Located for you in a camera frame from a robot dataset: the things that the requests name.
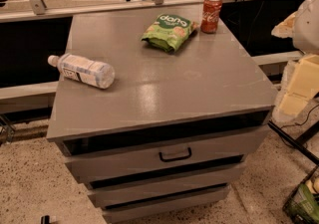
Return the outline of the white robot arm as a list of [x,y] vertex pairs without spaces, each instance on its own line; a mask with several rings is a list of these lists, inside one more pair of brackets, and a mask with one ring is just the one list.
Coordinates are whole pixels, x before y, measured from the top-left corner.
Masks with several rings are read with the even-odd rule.
[[285,94],[276,105],[280,114],[296,117],[319,93],[319,0],[305,0],[271,34],[291,38],[293,46],[305,53],[295,65]]

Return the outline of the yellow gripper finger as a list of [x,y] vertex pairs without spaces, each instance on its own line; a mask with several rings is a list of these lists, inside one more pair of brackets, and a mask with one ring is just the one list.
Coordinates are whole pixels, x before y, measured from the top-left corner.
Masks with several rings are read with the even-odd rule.
[[276,25],[272,29],[271,35],[282,39],[291,38],[293,35],[295,16],[296,13],[292,13],[285,20]]
[[295,65],[279,110],[289,116],[298,116],[319,93],[319,56],[307,55]]

